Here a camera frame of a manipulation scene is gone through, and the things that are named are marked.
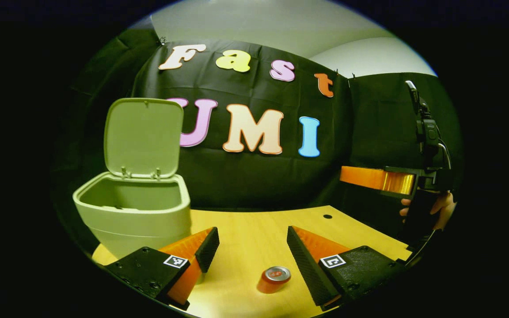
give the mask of hand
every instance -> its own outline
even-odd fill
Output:
[[[409,206],[410,203],[412,203],[412,200],[409,199],[402,199],[402,204],[405,206]],[[431,211],[429,212],[431,215],[434,215],[437,213],[437,211],[440,211],[439,219],[437,220],[437,223],[435,226],[433,226],[433,230],[438,229],[444,229],[445,225],[447,225],[447,222],[451,218],[451,215],[453,214],[453,211],[455,211],[455,206],[457,203],[453,202],[453,194],[446,192],[441,193],[441,195],[437,198],[437,201],[435,204],[433,204],[433,207]],[[410,208],[403,208],[400,210],[401,216],[408,215],[408,210]]]

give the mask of wooden table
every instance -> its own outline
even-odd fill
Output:
[[[330,206],[252,213],[192,210],[191,217],[192,233],[216,226],[220,236],[208,273],[188,298],[186,312],[201,318],[309,318],[323,314],[313,303],[286,243],[289,225],[348,248],[368,245],[392,260],[406,260],[411,254],[406,244]],[[102,265],[117,261],[103,245],[97,247],[93,260]],[[288,268],[291,280],[274,294],[258,292],[261,273],[275,265]]]

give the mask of white trash can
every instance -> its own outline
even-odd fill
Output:
[[[105,123],[105,165],[73,193],[81,219],[117,258],[191,235],[190,195],[176,174],[183,108],[153,98],[122,98]]]

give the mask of red can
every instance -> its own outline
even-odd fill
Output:
[[[272,294],[273,292],[277,292],[280,288],[284,287],[284,284],[286,284],[290,278],[291,274],[286,267],[272,266],[271,268],[262,272],[256,288],[259,292]]]

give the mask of open lid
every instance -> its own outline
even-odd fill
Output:
[[[122,98],[105,123],[105,165],[114,175],[168,178],[176,173],[184,109],[173,101]]]

